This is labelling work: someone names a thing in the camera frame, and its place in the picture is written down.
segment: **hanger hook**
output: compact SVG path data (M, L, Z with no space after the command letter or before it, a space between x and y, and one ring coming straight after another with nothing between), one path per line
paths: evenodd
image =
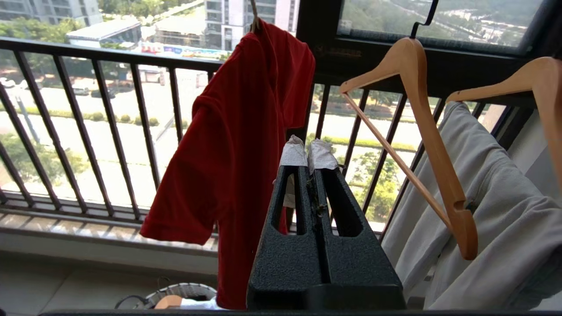
M253 22L252 22L252 26L250 27L250 31L255 32L256 29L260 28L260 23L257 17L256 0L250 0L250 3L252 4L252 12L253 12Z
M431 3L431 8L429 9L429 13L427 14L427 19L425 20L424 24L422 24L421 22L414 23L414 26L412 26L412 33L410 34L410 38L412 39L416 38L416 33L418 32L418 26L420 25L428 26L429 24L431 24L431 21L433 21L433 16L435 15L435 11L437 10L438 3L439 0L433 0L433 2Z

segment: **red t-shirt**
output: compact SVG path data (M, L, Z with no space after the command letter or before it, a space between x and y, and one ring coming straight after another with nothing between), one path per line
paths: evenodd
M223 308L246 308L285 133L304 125L314 66L308 46L274 25L246 35L193 103L140 231L203 245L218 222Z

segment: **gray towel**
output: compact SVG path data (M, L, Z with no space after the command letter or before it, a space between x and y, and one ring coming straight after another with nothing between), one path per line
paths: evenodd
M439 129L474 214L478 256L462 259L454 238L413 186L406 189L382 246L406 297L436 264L425 308L501 308L562 245L562 211L517 169L465 104L447 105ZM426 155L415 173L441 201Z

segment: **balcony floor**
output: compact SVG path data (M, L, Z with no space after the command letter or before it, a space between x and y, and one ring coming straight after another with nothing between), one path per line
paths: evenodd
M8 316L54 309L113 309L123 297L155 292L160 276L169 277L172 284L216 287L214 276L0 252L0 308ZM167 285L161 279L161 287ZM121 308L132 308L137 302L127 300Z

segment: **city buildings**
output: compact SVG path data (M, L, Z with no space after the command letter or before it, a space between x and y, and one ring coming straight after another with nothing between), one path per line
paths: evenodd
M0 0L0 20L18 17L58 24L74 19L85 26L103 22L97 0Z
M155 24L155 42L201 48L205 46L205 22L170 16Z
M264 21L291 33L297 30L300 0L256 0ZM232 51L250 31L253 21L249 0L205 0L207 48Z
M142 41L140 25L137 19L111 20L66 33L66 37L73 45L101 47L104 43L115 43L134 49Z

